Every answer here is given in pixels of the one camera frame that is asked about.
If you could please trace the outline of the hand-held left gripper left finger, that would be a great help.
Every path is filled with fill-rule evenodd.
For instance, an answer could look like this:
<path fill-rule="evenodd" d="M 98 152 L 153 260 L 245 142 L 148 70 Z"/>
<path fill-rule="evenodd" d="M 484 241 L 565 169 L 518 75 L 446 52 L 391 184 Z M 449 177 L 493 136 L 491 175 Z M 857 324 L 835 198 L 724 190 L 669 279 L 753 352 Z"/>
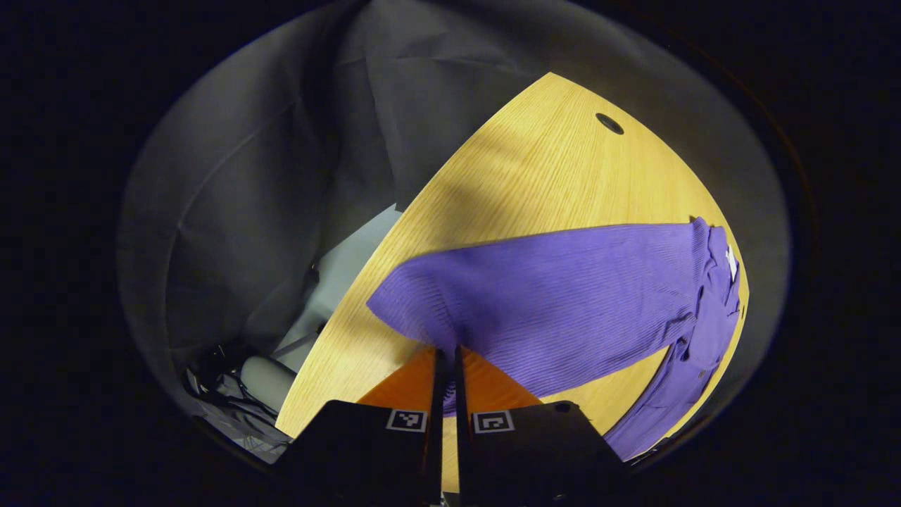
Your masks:
<path fill-rule="evenodd" d="M 419 350 L 355 402 L 325 402 L 275 464 L 303 506 L 441 504 L 446 361 Z"/>

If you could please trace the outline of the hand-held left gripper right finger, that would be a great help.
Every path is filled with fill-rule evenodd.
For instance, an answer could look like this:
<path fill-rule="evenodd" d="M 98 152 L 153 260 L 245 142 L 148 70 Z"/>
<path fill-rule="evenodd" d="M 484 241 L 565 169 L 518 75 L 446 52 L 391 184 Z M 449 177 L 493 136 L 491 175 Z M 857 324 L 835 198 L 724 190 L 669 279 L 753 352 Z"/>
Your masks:
<path fill-rule="evenodd" d="M 455 401 L 463 506 L 599 506 L 627 478 L 579 405 L 538 400 L 462 346 Z"/>

